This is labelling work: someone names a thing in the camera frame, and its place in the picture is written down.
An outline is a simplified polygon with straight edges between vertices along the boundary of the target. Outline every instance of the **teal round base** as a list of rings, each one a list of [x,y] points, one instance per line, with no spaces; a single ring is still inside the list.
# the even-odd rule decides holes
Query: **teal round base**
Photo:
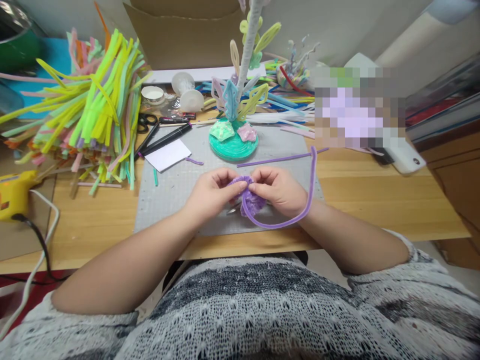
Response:
[[[259,145],[259,137],[256,137],[255,141],[243,142],[240,135],[237,133],[238,128],[243,126],[243,121],[233,121],[231,126],[235,131],[235,135],[229,137],[224,141],[219,141],[215,136],[209,135],[211,150],[221,159],[228,162],[240,162],[248,159]]]

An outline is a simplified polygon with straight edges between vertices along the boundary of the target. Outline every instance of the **gray and white sweater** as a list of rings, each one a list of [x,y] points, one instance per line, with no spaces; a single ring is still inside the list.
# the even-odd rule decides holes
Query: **gray and white sweater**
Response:
[[[408,263],[346,274],[351,291],[291,257],[208,260],[138,325],[136,312],[61,313],[50,293],[0,358],[480,359],[478,298],[402,240]]]

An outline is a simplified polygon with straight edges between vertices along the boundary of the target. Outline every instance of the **wooden cabinet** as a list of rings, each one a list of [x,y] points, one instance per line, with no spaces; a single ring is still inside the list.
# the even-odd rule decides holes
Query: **wooden cabinet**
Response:
[[[435,244],[447,263],[480,270],[480,132],[422,151],[421,155],[472,235]]]

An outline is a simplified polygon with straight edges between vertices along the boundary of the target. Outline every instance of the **sweater sleeve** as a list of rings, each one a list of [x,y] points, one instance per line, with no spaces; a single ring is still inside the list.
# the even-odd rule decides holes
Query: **sweater sleeve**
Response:
[[[408,261],[364,275],[345,274],[352,291],[398,331],[444,354],[471,358],[480,351],[478,297],[404,236],[387,231],[408,247]]]
[[[57,311],[52,292],[0,342],[4,359],[113,359],[135,328],[137,312],[75,315]]]

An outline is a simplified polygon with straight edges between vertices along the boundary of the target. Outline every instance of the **cardboard box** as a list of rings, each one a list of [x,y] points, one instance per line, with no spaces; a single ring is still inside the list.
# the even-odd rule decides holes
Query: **cardboard box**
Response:
[[[152,70],[232,66],[230,40],[240,56],[238,0],[131,0],[123,4]]]
[[[0,144],[0,175],[21,173],[36,168],[30,161],[25,165],[15,165],[14,161],[13,151]],[[43,169],[51,164],[52,162],[47,162]],[[49,177],[35,189],[52,200],[54,186],[55,178]],[[50,206],[35,194],[30,194],[28,200],[28,218],[37,225],[45,238],[49,227]],[[35,232],[24,223],[0,222],[0,234],[0,261],[42,250]]]

